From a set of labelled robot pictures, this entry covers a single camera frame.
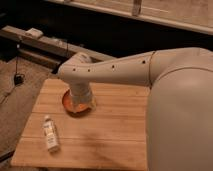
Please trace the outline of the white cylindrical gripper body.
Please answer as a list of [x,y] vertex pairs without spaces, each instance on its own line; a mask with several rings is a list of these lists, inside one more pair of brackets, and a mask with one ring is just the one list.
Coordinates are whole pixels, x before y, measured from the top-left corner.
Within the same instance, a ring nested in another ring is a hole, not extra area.
[[71,84],[70,96],[74,108],[79,104],[90,105],[93,99],[93,94],[88,83]]

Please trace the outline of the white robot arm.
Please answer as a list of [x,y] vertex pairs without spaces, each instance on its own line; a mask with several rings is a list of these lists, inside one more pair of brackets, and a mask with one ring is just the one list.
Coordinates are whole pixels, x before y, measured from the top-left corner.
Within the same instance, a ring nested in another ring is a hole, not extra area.
[[75,105],[92,100],[92,82],[149,87],[148,171],[213,171],[212,51],[168,49],[99,63],[77,53],[58,76]]

